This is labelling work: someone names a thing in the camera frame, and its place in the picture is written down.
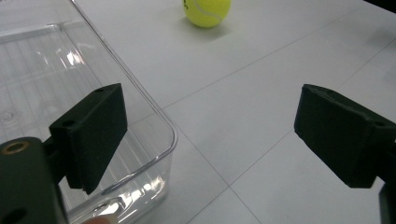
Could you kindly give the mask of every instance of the black object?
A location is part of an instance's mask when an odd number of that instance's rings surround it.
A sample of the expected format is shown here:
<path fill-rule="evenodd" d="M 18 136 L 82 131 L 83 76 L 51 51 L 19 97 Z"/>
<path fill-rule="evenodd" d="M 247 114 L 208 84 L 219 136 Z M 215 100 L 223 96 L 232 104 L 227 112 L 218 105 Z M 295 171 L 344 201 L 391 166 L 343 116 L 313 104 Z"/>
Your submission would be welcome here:
<path fill-rule="evenodd" d="M 390 0 L 364 0 L 365 2 L 371 3 L 375 6 L 382 7 L 388 11 L 396 13 L 396 2 Z"/>
<path fill-rule="evenodd" d="M 335 91 L 304 85 L 294 129 L 351 188 L 370 188 L 381 177 L 382 220 L 395 223 L 395 123 Z"/>
<path fill-rule="evenodd" d="M 41 143 L 23 137 L 0 145 L 0 223 L 67 223 L 58 183 L 93 192 L 127 118 L 120 84 L 90 93 L 49 126 Z"/>

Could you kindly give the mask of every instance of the yellow tennis ball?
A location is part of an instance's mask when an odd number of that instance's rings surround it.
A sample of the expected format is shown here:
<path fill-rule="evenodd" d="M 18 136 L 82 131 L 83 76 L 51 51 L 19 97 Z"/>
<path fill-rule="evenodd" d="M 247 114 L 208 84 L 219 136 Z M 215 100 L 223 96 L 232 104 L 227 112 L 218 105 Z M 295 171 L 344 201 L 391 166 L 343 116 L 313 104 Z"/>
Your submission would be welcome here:
<path fill-rule="evenodd" d="M 218 25 L 230 10 L 231 0 L 183 0 L 187 18 L 197 26 Z"/>

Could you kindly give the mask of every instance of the ball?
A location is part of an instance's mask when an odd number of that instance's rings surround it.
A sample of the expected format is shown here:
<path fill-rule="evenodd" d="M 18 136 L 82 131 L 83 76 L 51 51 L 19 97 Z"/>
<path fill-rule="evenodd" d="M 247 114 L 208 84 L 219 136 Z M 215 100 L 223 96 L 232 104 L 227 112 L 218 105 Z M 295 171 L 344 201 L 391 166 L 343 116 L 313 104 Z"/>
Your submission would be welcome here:
<path fill-rule="evenodd" d="M 187 18 L 197 26 L 218 25 L 230 10 L 231 0 L 183 0 Z"/>

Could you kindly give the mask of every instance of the clear plastic container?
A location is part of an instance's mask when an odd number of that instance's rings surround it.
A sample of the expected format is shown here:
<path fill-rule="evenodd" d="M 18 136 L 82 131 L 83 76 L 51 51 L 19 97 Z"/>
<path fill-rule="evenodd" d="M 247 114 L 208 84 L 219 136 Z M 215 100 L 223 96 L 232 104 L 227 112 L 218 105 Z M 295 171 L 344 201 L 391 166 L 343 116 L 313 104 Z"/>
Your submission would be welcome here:
<path fill-rule="evenodd" d="M 176 129 L 76 2 L 0 1 L 0 144 L 23 136 L 46 140 L 64 112 L 118 82 L 128 132 L 91 195 L 60 183 L 71 223 L 110 213 L 130 223 L 163 198 Z"/>

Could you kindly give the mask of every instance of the white tile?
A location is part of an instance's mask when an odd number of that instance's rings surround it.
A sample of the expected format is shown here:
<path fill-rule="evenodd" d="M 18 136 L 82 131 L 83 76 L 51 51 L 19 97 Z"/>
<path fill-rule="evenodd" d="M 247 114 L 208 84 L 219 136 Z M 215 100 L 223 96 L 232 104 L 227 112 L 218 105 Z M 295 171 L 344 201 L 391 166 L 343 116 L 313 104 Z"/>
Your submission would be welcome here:
<path fill-rule="evenodd" d="M 391 73 L 367 63 L 339 92 L 396 122 L 396 70 Z"/>
<path fill-rule="evenodd" d="M 189 224 L 260 224 L 231 189 L 226 189 Z"/>
<path fill-rule="evenodd" d="M 261 223 L 379 223 L 381 181 L 350 189 L 294 133 L 232 189 Z"/>
<path fill-rule="evenodd" d="M 191 142 L 179 132 L 168 194 L 136 223 L 185 224 L 227 187 Z"/>
<path fill-rule="evenodd" d="M 319 33 L 365 60 L 396 37 L 396 15 L 366 3 Z"/>
<path fill-rule="evenodd" d="M 304 83 L 337 88 L 364 63 L 310 35 L 166 110 L 231 184 L 291 130 Z"/>
<path fill-rule="evenodd" d="M 370 61 L 391 73 L 396 73 L 396 37 Z"/>
<path fill-rule="evenodd" d="M 161 106 L 259 60 L 361 4 L 357 0 L 234 0 L 220 26 L 200 29 L 187 21 L 181 0 L 79 2 Z"/>

